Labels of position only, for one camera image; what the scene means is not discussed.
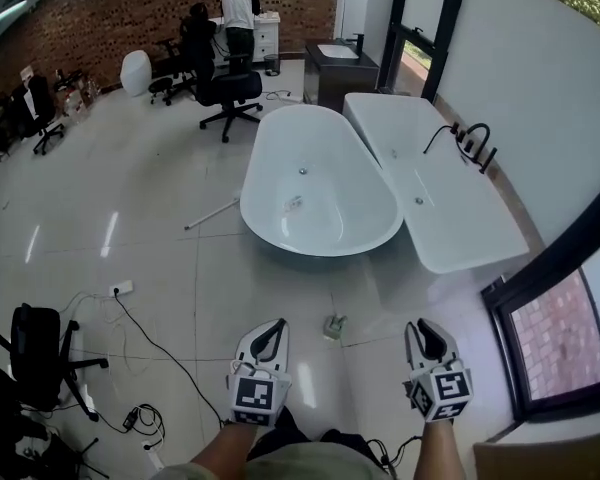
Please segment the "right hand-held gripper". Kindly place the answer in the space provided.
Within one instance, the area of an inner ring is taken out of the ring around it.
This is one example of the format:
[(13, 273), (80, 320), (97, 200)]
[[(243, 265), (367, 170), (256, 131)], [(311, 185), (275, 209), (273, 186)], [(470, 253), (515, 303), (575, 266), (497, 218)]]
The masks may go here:
[(404, 336), (411, 368), (423, 368), (425, 359), (445, 363), (412, 374), (404, 383), (412, 407), (425, 422), (457, 418), (473, 399), (473, 385), (470, 369), (456, 360), (456, 340), (439, 324), (424, 318), (418, 320), (418, 329), (408, 322)]

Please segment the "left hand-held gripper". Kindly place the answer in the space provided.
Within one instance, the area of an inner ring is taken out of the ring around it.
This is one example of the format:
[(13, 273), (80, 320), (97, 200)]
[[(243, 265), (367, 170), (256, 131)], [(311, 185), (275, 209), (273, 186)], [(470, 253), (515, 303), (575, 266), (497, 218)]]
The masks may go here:
[(231, 422), (275, 426), (292, 378), (286, 372), (251, 363), (286, 366), (288, 348), (289, 325), (283, 318), (265, 322), (240, 339), (236, 350), (238, 360), (231, 363), (227, 376)]

